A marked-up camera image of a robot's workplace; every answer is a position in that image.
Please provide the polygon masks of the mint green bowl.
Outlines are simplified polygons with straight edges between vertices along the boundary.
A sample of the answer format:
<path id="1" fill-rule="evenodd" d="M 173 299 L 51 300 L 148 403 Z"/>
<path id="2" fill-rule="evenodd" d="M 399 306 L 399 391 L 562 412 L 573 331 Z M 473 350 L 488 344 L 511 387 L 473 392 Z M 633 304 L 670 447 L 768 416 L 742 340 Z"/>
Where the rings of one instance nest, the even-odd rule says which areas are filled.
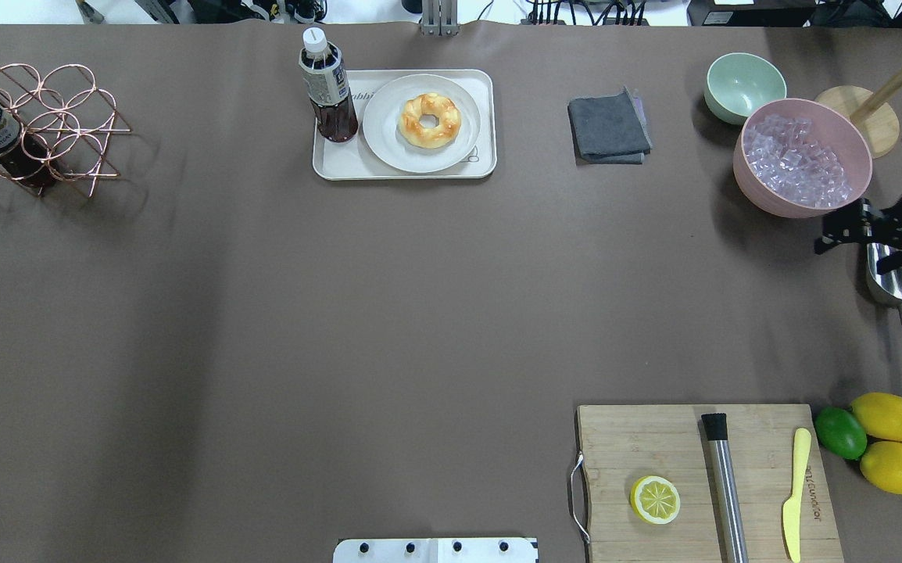
<path id="1" fill-rule="evenodd" d="M 758 55 L 727 53 L 706 71 L 706 106 L 726 124 L 742 125 L 759 107 L 787 96 L 779 68 Z"/>

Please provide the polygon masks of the yellow lemon one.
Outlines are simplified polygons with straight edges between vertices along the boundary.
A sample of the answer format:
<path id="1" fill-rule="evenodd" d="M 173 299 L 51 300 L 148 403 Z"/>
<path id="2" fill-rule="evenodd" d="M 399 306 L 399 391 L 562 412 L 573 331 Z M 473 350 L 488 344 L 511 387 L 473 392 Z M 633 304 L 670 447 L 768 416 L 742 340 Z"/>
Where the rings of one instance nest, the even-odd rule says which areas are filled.
<path id="1" fill-rule="evenodd" d="M 867 435 L 902 442 L 902 396 L 894 393 L 863 393 L 851 400 L 849 410 Z"/>

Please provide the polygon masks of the yellow lemon two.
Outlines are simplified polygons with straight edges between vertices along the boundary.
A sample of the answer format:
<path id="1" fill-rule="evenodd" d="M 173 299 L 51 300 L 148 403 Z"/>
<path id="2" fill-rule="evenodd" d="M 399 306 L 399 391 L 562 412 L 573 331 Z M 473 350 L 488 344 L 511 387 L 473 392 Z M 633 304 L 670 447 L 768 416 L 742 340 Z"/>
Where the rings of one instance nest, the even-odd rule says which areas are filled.
<path id="1" fill-rule="evenodd" d="M 902 495 L 902 443 L 878 441 L 870 445 L 859 461 L 861 474 L 884 492 Z"/>

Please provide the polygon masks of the half lemon slice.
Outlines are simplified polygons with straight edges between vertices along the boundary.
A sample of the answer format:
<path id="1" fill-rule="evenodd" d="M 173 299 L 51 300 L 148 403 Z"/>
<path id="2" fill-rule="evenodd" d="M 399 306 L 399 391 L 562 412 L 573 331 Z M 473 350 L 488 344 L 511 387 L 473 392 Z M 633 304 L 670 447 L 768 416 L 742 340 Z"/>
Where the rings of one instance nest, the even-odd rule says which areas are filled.
<path id="1" fill-rule="evenodd" d="M 637 479 L 631 488 L 629 503 L 642 521 L 654 525 L 672 523 L 681 510 L 681 497 L 676 485 L 660 476 Z"/>

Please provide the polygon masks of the yellow plastic knife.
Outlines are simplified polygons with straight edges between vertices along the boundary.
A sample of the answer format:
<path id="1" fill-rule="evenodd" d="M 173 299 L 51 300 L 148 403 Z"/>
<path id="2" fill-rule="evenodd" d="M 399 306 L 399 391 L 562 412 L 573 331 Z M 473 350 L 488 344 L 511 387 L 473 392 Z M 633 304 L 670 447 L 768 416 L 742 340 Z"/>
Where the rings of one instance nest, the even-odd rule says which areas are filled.
<path id="1" fill-rule="evenodd" d="M 797 428 L 792 438 L 792 467 L 790 472 L 789 496 L 781 507 L 781 530 L 788 559 L 791 562 L 801 562 L 800 525 L 802 510 L 802 495 L 807 464 L 811 455 L 811 431 L 804 427 Z"/>

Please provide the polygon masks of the pink bowl of ice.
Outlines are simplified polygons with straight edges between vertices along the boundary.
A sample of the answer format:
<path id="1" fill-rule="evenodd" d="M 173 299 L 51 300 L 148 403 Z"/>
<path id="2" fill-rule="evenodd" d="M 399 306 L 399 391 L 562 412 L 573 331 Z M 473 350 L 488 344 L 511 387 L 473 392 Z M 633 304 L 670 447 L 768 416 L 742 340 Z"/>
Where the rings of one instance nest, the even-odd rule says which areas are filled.
<path id="1" fill-rule="evenodd" d="M 865 194 L 873 158 L 841 114 L 805 99 L 780 99 L 745 121 L 732 168 L 755 206 L 786 218 L 818 217 Z"/>

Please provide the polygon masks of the glazed donut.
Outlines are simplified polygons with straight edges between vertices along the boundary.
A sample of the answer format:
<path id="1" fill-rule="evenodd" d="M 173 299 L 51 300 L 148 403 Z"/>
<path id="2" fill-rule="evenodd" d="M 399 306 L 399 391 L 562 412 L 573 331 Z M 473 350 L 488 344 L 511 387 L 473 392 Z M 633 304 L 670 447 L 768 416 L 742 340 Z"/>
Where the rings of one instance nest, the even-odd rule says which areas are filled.
<path id="1" fill-rule="evenodd" d="M 463 126 L 455 102 L 436 92 L 405 101 L 397 121 L 402 138 L 419 149 L 441 149 L 454 142 Z"/>

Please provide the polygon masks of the green lime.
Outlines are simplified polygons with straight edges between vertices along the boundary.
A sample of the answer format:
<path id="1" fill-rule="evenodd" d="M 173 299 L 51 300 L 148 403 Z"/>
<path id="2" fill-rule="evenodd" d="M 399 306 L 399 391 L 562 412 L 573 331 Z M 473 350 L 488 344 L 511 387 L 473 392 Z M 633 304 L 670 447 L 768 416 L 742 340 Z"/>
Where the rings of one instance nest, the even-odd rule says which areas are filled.
<path id="1" fill-rule="evenodd" d="M 867 450 L 867 432 L 848 410 L 823 407 L 813 425 L 819 443 L 834 455 L 857 461 Z"/>

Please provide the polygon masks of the wooden cutting board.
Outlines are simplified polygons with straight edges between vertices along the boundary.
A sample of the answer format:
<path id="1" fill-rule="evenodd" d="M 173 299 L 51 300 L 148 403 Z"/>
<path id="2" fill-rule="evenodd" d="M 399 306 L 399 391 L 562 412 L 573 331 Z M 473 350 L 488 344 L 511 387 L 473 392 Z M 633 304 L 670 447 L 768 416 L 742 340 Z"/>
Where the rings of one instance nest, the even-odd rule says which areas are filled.
<path id="1" fill-rule="evenodd" d="M 714 457 L 701 418 L 727 416 L 742 529 L 751 562 L 787 562 L 781 508 L 792 492 L 792 445 L 811 430 L 808 405 L 582 405 L 576 410 L 591 562 L 726 562 Z M 678 488 L 679 516 L 654 525 L 633 512 L 644 476 Z"/>

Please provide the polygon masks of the cream rabbit tray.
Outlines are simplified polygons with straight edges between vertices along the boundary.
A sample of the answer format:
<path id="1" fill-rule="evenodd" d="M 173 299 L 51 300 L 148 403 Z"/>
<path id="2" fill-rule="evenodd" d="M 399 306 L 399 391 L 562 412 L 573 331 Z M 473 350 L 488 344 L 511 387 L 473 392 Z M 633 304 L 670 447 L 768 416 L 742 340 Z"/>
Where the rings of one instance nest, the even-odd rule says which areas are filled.
<path id="1" fill-rule="evenodd" d="M 397 170 L 382 160 L 367 144 L 359 128 L 358 135 L 348 142 L 334 143 L 313 134 L 312 164 L 316 174 L 327 181 L 408 181 L 408 179 L 479 179 L 490 175 L 498 163 L 496 104 L 492 78 L 479 69 L 364 69 L 351 70 L 348 79 L 358 121 L 367 103 L 379 87 L 388 82 L 412 74 L 435 74 L 456 82 L 472 94 L 480 110 L 486 112 L 488 121 L 482 126 L 480 138 L 471 153 L 460 163 L 433 172 L 433 174 L 409 174 Z"/>

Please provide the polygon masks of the white round plate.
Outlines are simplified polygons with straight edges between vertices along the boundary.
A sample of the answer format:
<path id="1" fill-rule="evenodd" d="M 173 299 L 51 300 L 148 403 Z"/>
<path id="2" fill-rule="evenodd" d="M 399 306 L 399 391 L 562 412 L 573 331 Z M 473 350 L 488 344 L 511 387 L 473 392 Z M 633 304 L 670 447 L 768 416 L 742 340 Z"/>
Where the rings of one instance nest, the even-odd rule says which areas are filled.
<path id="1" fill-rule="evenodd" d="M 452 99 L 463 117 L 457 138 L 441 149 L 419 149 L 402 138 L 397 121 L 405 101 L 436 92 Z M 476 146 L 488 115 L 472 94 L 456 82 L 435 74 L 412 74 L 379 87 L 367 103 L 360 121 L 369 149 L 397 170 L 409 174 L 433 174 L 465 160 Z"/>

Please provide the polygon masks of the dark tea bottle on tray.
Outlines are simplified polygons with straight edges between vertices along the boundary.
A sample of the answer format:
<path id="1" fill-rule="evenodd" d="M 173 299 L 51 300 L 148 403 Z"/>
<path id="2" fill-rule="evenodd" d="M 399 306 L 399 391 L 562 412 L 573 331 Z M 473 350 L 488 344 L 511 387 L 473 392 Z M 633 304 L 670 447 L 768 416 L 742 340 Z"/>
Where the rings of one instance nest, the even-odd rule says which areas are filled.
<path id="1" fill-rule="evenodd" d="M 359 121 L 353 104 L 342 50 L 323 29 L 303 31 L 299 68 L 317 121 L 317 131 L 329 142 L 355 138 Z"/>

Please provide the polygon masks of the grey folded cloth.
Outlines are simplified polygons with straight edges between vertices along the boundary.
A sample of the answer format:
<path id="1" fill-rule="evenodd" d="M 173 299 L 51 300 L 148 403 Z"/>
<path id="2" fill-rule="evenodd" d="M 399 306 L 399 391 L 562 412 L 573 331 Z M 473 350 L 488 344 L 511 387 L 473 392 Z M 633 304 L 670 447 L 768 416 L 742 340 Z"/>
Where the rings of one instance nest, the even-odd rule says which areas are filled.
<path id="1" fill-rule="evenodd" d="M 586 163 L 641 165 L 653 149 L 642 100 L 626 87 L 572 99 L 567 111 L 577 156 Z"/>

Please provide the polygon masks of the aluminium frame post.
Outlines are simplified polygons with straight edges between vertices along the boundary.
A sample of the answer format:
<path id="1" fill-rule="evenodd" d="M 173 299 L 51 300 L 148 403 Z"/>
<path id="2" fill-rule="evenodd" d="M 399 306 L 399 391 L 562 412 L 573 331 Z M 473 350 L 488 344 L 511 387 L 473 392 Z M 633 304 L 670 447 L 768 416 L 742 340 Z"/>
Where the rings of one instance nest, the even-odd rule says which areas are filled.
<path id="1" fill-rule="evenodd" d="M 457 0 L 423 0 L 419 28 L 426 37 L 452 37 L 460 32 Z"/>

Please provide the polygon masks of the steel muddler rod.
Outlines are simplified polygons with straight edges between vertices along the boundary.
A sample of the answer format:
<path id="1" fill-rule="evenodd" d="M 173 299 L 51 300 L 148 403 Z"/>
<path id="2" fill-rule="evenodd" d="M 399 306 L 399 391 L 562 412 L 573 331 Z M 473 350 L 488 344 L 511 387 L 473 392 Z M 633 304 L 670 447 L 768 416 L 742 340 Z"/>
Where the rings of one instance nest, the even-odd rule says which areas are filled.
<path id="1" fill-rule="evenodd" d="M 739 494 L 736 488 L 727 416 L 724 413 L 701 414 L 706 444 L 711 450 L 722 544 L 727 562 L 749 562 Z"/>

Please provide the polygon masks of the wooden mug tree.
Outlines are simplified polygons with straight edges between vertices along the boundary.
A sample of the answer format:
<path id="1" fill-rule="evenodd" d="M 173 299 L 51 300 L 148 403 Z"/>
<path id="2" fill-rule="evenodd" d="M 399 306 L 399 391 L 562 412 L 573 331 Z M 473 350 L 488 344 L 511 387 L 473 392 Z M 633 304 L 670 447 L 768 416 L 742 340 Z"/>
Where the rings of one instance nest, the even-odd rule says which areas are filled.
<path id="1" fill-rule="evenodd" d="M 890 153 L 900 139 L 897 114 L 889 104 L 902 88 L 902 67 L 876 91 L 840 85 L 819 93 L 815 101 L 847 118 L 861 133 L 874 158 Z"/>

